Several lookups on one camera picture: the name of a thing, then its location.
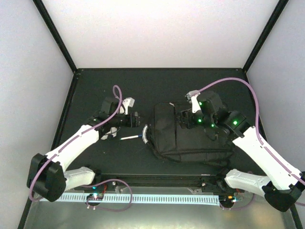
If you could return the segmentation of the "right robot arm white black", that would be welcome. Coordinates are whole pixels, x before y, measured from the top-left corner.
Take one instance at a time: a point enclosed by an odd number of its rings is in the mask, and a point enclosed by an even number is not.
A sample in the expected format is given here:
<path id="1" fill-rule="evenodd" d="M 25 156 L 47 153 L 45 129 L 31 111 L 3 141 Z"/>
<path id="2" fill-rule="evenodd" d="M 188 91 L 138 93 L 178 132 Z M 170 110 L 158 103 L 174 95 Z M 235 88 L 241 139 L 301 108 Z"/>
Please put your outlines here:
<path id="1" fill-rule="evenodd" d="M 231 169 L 217 179 L 221 192 L 242 189 L 262 196 L 275 209 L 285 212 L 305 189 L 304 174 L 274 150 L 238 111 L 229 111 L 220 96 L 213 92 L 190 91 L 186 94 L 191 108 L 178 113 L 182 128 L 201 126 L 226 143 L 243 150 L 265 173 L 264 176 Z"/>

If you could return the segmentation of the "blue cap marker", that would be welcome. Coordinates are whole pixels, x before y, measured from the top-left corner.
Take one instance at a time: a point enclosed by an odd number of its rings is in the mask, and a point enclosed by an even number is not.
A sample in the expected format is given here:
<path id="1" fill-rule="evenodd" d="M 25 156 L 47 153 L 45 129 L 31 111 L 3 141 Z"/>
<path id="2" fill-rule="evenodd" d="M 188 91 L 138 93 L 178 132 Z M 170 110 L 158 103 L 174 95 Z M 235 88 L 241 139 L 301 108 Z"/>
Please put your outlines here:
<path id="1" fill-rule="evenodd" d="M 122 140 L 129 140 L 129 139 L 135 139 L 135 138 L 139 138 L 142 137 L 142 135 L 132 135 L 132 136 L 127 136 L 127 137 L 122 137 L 120 138 L 120 141 Z"/>

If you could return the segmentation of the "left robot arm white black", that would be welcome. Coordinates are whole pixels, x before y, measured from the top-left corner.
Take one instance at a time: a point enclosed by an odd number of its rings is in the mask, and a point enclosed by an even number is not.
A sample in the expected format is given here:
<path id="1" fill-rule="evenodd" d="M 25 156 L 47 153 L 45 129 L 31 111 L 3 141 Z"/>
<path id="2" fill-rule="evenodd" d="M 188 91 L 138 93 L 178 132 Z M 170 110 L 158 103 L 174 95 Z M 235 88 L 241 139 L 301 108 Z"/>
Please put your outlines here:
<path id="1" fill-rule="evenodd" d="M 123 127 L 138 127 L 137 112 L 129 113 L 135 100 L 125 98 L 121 103 L 106 98 L 100 110 L 94 113 L 68 140 L 45 155 L 36 154 L 30 163 L 27 187 L 50 202 L 54 202 L 67 190 L 87 186 L 98 190 L 102 178 L 88 167 L 68 170 L 69 165 L 89 146 L 99 140 L 117 136 Z"/>

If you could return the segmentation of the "white tissue packet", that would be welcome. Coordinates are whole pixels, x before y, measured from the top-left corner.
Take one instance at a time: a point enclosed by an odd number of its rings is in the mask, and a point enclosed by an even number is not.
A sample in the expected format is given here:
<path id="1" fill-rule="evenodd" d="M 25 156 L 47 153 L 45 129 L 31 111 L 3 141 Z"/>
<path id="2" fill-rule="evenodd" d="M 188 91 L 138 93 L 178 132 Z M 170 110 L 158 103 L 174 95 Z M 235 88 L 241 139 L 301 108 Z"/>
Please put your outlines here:
<path id="1" fill-rule="evenodd" d="M 117 136 L 117 132 L 120 130 L 121 128 L 120 127 L 112 127 L 110 129 L 109 132 L 105 133 L 102 137 L 101 137 L 101 140 L 106 140 L 108 139 L 109 137 L 116 137 Z"/>

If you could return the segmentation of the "black student bag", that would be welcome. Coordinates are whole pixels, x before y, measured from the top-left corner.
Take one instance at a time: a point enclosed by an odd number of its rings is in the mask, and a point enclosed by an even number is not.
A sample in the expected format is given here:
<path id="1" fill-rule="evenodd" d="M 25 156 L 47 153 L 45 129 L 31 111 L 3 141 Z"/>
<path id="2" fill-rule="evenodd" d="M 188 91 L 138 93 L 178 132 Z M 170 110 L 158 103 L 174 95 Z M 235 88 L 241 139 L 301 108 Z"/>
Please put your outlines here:
<path id="1" fill-rule="evenodd" d="M 187 108 L 188 103 L 182 101 L 155 104 L 142 131 L 143 142 L 159 159 L 225 166 L 234 154 L 233 145 L 220 137 L 208 137 L 201 126 L 181 128 L 178 112 Z"/>

